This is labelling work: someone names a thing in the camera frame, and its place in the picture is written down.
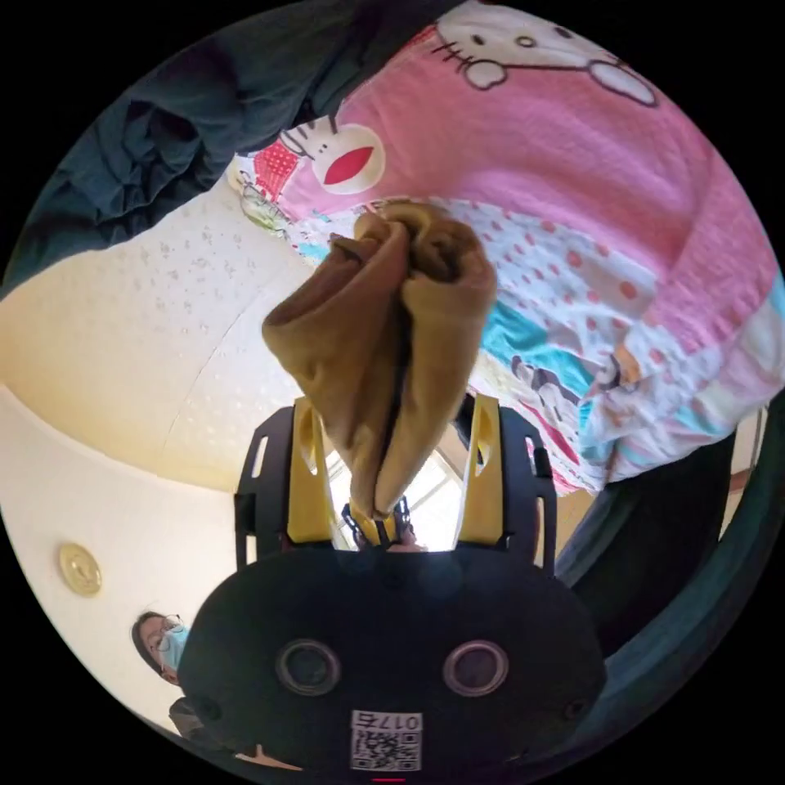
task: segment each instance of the face mask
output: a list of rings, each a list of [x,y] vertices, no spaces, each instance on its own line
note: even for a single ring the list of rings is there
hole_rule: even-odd
[[[160,652],[161,662],[173,671],[177,671],[188,640],[188,628],[180,626],[176,630],[167,630],[164,632],[164,640],[166,644],[164,651]]]

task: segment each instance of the brown towel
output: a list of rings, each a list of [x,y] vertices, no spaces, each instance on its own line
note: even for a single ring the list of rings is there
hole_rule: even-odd
[[[352,502],[385,518],[457,412],[496,298],[462,223],[390,204],[335,238],[262,335],[352,472]]]

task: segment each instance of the white cartoon character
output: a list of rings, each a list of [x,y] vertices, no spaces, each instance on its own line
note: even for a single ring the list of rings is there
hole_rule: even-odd
[[[584,71],[606,90],[656,106],[653,90],[613,55],[570,30],[505,6],[469,0],[436,25],[442,45],[433,50],[477,90],[503,84],[510,70]]]
[[[536,396],[537,407],[571,444],[578,433],[578,406],[581,399],[564,387],[558,376],[545,368],[536,368],[524,362],[519,355],[513,357],[510,368]]]
[[[342,125],[333,117],[283,131],[281,143],[291,152],[310,159],[313,173],[330,194],[359,194],[376,185],[384,174],[381,139],[363,125]]]

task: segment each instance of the eyeglasses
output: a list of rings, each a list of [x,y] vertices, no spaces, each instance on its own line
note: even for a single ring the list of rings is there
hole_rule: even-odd
[[[161,629],[147,638],[147,645],[157,652],[165,652],[169,648],[169,638],[165,633],[182,632],[183,627],[182,619],[179,616],[166,616],[161,621]]]

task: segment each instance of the black hair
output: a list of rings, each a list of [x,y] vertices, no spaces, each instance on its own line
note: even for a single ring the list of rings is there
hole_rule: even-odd
[[[148,620],[148,619],[165,619],[166,616],[163,613],[156,613],[155,611],[145,611],[141,613],[137,620],[133,622],[133,627],[131,627],[131,641],[133,641],[133,645],[136,647],[136,650],[139,652],[139,656],[155,671],[158,676],[161,676],[161,666],[158,662],[155,661],[153,655],[150,654],[150,650],[147,648],[145,642],[141,639],[141,626]]]

